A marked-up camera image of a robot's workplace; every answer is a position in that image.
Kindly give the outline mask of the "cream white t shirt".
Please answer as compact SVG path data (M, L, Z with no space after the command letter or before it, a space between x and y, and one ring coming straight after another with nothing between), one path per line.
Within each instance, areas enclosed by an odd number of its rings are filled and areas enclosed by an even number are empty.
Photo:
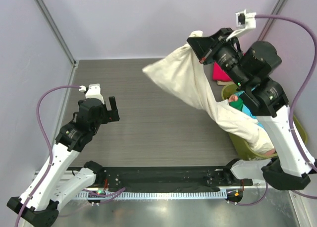
M257 125L255 119L231 107L228 99L215 100L204 67L188 43L145 66L142 72L164 91L206 111L222 130L246 140L254 152L263 155L275 152L267 132Z

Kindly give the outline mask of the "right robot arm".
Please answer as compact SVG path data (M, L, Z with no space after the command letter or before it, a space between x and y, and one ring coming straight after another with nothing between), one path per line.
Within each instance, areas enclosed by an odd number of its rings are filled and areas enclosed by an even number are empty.
M224 181L235 185L241 179L238 168L253 165L260 178L277 190L303 190L311 182L316 160L306 149L293 121L289 101L282 86L270 78L281 63L275 47L266 41L255 41L246 52L230 28L212 36L189 37L187 43L203 65L215 62L242 91L243 103L256 116L269 135L277 157L268 163L259 161L235 163L223 173Z

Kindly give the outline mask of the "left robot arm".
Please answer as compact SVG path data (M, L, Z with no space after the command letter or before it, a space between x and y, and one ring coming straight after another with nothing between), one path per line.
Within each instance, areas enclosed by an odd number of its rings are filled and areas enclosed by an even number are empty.
M83 189L104 184L106 173L100 164L88 161L65 184L60 179L84 147L92 141L102 124L119 121L115 97L109 97L111 109L97 98L78 102L73 119L60 128L49 157L30 187L19 197L11 197L7 206L33 227L50 227L61 209Z

